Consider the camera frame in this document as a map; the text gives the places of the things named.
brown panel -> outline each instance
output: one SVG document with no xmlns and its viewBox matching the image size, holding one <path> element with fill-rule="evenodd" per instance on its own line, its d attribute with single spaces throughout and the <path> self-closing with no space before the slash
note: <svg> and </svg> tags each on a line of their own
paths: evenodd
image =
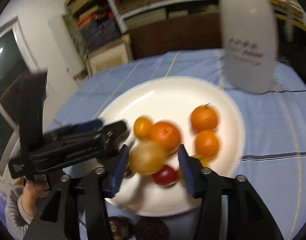
<svg viewBox="0 0 306 240">
<path fill-rule="evenodd" d="M 130 30 L 129 33 L 134 59 L 168 51 L 222 47 L 217 13 L 168 19 Z"/>
</svg>

blue tablecloth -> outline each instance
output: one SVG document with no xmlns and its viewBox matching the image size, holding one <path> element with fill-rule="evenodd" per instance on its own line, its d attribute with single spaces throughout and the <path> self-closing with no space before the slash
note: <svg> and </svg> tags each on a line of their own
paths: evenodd
<svg viewBox="0 0 306 240">
<path fill-rule="evenodd" d="M 169 52 L 100 72 L 81 85 L 50 129 L 96 118 L 123 92 L 154 78 L 182 75 L 212 82 L 235 100 L 245 121 L 246 146 L 235 175 L 249 179 L 284 239 L 292 239 L 306 222 L 306 86 L 291 67 L 277 62 L 275 91 L 255 95 L 238 90 L 222 76 L 223 55 L 220 49 Z M 83 176 L 85 165 L 65 171 Z M 126 216 L 134 223 L 139 219 L 110 204 L 107 208 L 109 216 Z M 192 238 L 197 212 L 164 218 L 171 239 Z M 84 221 L 82 215 L 81 239 L 86 238 Z"/>
</svg>

red grape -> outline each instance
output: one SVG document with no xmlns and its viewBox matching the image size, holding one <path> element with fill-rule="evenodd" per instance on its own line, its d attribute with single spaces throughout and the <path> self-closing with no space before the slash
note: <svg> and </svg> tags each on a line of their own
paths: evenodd
<svg viewBox="0 0 306 240">
<path fill-rule="evenodd" d="M 169 186 L 176 182 L 176 171 L 169 165 L 164 165 L 163 168 L 151 175 L 153 181 L 160 186 Z"/>
</svg>

dark brown fruit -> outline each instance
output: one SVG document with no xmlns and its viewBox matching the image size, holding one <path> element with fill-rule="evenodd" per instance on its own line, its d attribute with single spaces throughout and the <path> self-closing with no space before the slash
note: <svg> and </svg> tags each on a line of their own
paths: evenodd
<svg viewBox="0 0 306 240">
<path fill-rule="evenodd" d="M 133 236 L 134 226 L 124 217 L 109 217 L 114 240 L 128 240 Z"/>
<path fill-rule="evenodd" d="M 135 226 L 137 240 L 168 240 L 167 225 L 158 218 L 142 218 Z"/>
</svg>

person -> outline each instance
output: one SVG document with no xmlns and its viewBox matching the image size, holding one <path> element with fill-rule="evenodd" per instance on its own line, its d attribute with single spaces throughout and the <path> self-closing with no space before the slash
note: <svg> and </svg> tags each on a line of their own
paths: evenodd
<svg viewBox="0 0 306 240">
<path fill-rule="evenodd" d="M 37 180 L 25 186 L 14 186 L 8 196 L 5 207 L 6 225 L 15 240 L 22 240 L 38 207 L 36 200 L 47 189 L 47 183 Z"/>
</svg>

